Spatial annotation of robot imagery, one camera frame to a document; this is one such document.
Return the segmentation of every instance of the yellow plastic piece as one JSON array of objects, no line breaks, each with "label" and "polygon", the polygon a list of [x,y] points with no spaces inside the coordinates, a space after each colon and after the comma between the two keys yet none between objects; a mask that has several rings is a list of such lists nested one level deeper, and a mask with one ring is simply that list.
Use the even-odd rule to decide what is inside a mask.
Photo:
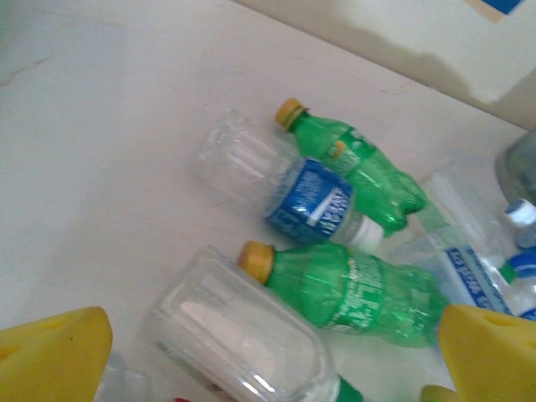
[{"label": "yellow plastic piece", "polygon": [[536,322],[449,306],[439,344],[461,402],[536,401]]},{"label": "yellow plastic piece", "polygon": [[265,285],[274,265],[274,248],[259,241],[248,241],[242,246],[238,266]]},{"label": "yellow plastic piece", "polygon": [[276,122],[288,130],[295,119],[307,108],[296,98],[285,100],[276,113]]},{"label": "yellow plastic piece", "polygon": [[452,389],[440,385],[426,385],[420,391],[419,402],[458,402],[459,399]]},{"label": "yellow plastic piece", "polygon": [[99,307],[0,331],[0,400],[91,402],[111,338],[110,322]]}]

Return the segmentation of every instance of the green soda bottle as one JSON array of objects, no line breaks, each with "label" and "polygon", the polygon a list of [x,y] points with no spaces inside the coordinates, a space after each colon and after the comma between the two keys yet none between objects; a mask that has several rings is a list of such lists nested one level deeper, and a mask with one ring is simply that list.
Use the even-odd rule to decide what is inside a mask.
[{"label": "green soda bottle", "polygon": [[355,209],[381,224],[387,235],[407,225],[407,214],[420,211],[426,196],[417,182],[354,127],[312,116],[298,100],[287,100],[276,121],[296,136],[299,152],[314,157],[352,185]]},{"label": "green soda bottle", "polygon": [[434,277],[325,242],[285,251],[249,241],[238,265],[317,327],[421,348],[435,343],[446,299]]}]

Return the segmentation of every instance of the wall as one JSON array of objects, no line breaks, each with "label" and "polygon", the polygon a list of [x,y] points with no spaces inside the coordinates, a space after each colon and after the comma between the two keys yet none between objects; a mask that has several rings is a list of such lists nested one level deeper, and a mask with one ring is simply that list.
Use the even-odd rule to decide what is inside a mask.
[{"label": "wall", "polygon": [[536,126],[536,0],[237,0],[518,126]]}]

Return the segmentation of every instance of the white bottle cap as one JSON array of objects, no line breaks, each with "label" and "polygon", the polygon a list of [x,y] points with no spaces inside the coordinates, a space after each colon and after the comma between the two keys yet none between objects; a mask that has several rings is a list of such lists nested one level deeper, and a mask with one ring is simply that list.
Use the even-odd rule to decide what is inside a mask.
[{"label": "white bottle cap", "polygon": [[536,207],[526,199],[521,198],[513,204],[510,204],[504,213],[515,226],[529,226],[536,222]]},{"label": "white bottle cap", "polygon": [[383,239],[384,228],[371,220],[371,218],[363,216],[358,231],[348,243],[348,248],[372,253]]}]

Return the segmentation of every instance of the bottle cap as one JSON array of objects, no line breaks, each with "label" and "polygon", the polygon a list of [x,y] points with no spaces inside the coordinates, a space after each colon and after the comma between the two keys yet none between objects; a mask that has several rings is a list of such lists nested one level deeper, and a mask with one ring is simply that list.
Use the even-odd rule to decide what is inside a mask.
[{"label": "bottle cap", "polygon": [[276,113],[277,124],[288,130],[295,119],[307,108],[296,98],[290,98],[281,105]]},{"label": "bottle cap", "polygon": [[348,243],[348,248],[370,254],[376,250],[383,239],[384,228],[368,216],[363,216],[358,231]]},{"label": "bottle cap", "polygon": [[247,241],[242,246],[238,266],[265,285],[274,265],[274,248],[259,241]]},{"label": "bottle cap", "polygon": [[338,389],[337,402],[363,402],[363,396],[350,383],[339,376],[341,385]]},{"label": "bottle cap", "polygon": [[519,278],[527,279],[536,276],[536,254],[521,253],[508,261]]},{"label": "bottle cap", "polygon": [[536,207],[526,199],[519,199],[508,205],[504,213],[515,226],[529,226],[536,222]]},{"label": "bottle cap", "polygon": [[513,266],[509,261],[506,261],[504,265],[499,268],[499,272],[509,285],[518,277],[518,274],[513,269]]},{"label": "bottle cap", "polygon": [[458,402],[456,392],[440,385],[426,385],[420,391],[420,402]]}]

